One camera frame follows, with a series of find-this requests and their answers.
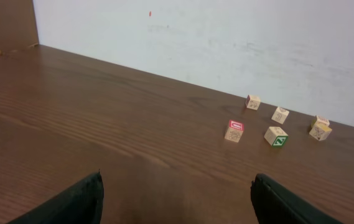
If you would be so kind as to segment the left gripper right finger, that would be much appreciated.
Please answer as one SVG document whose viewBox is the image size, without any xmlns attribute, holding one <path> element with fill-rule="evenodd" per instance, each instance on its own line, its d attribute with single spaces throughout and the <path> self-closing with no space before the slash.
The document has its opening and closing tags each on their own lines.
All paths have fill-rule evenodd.
<svg viewBox="0 0 354 224">
<path fill-rule="evenodd" d="M 341 224 L 265 174 L 256 175 L 250 194 L 259 223 Z"/>
</svg>

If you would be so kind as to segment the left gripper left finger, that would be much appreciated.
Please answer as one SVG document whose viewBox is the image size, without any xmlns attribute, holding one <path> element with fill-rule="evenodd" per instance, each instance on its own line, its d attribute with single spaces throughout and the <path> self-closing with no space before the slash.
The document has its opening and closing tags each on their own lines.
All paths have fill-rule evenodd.
<svg viewBox="0 0 354 224">
<path fill-rule="evenodd" d="M 103 180 L 94 172 L 9 224 L 99 224 L 103 199 Z"/>
</svg>

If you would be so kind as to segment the red letter wooden block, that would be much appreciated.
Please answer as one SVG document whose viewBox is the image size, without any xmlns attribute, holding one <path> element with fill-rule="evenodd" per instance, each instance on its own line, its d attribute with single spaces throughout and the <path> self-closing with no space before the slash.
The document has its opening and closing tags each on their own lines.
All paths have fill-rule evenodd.
<svg viewBox="0 0 354 224">
<path fill-rule="evenodd" d="M 228 127 L 225 132 L 225 139 L 233 142 L 239 142 L 244 130 L 245 127 L 243 123 L 235 120 L 229 120 Z"/>
</svg>

